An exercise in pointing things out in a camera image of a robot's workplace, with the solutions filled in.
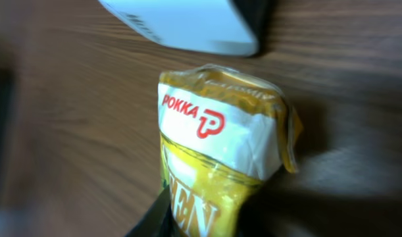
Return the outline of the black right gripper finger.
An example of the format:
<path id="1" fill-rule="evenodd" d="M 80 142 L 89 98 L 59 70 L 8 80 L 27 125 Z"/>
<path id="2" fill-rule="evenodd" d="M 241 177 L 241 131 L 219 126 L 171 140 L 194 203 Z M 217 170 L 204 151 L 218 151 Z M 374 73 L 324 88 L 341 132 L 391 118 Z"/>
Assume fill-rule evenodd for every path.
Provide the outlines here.
<path id="1" fill-rule="evenodd" d="M 170 191 L 167 186 L 125 237 L 171 237 L 173 227 L 170 204 Z"/>

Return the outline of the green tea box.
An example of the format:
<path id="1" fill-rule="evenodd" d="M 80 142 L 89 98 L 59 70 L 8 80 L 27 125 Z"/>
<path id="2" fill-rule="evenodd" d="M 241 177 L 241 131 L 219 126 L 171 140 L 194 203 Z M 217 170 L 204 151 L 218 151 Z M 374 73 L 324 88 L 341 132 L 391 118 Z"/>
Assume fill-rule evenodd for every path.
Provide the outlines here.
<path id="1" fill-rule="evenodd" d="M 243 202 L 278 169 L 297 172 L 303 129 L 283 91 L 218 65 L 159 76 L 161 178 L 180 236 L 232 236 Z"/>

